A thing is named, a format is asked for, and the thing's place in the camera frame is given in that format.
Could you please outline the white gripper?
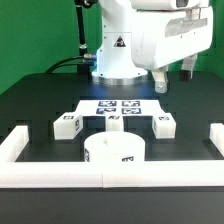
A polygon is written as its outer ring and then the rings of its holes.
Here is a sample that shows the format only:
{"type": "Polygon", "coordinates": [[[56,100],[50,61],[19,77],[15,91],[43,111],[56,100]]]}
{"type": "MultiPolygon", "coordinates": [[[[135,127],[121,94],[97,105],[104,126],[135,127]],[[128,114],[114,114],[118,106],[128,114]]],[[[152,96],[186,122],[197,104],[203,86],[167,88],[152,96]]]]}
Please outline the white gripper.
{"type": "Polygon", "coordinates": [[[212,33],[212,7],[201,8],[194,19],[186,11],[138,11],[132,23],[131,57],[137,67],[153,70],[155,91],[166,93],[167,67],[163,66],[185,58],[180,80],[190,81],[197,53],[210,47],[212,33]]]}

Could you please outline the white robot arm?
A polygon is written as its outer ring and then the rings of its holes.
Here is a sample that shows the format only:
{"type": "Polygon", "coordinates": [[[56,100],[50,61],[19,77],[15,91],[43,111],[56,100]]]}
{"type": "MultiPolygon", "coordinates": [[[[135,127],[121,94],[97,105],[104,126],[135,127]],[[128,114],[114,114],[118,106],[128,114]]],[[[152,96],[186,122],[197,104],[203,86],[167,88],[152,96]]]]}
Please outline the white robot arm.
{"type": "Polygon", "coordinates": [[[211,46],[209,0],[99,0],[102,44],[92,79],[130,85],[152,75],[155,91],[168,90],[167,71],[180,61],[180,79],[192,79],[197,56],[211,46]]]}

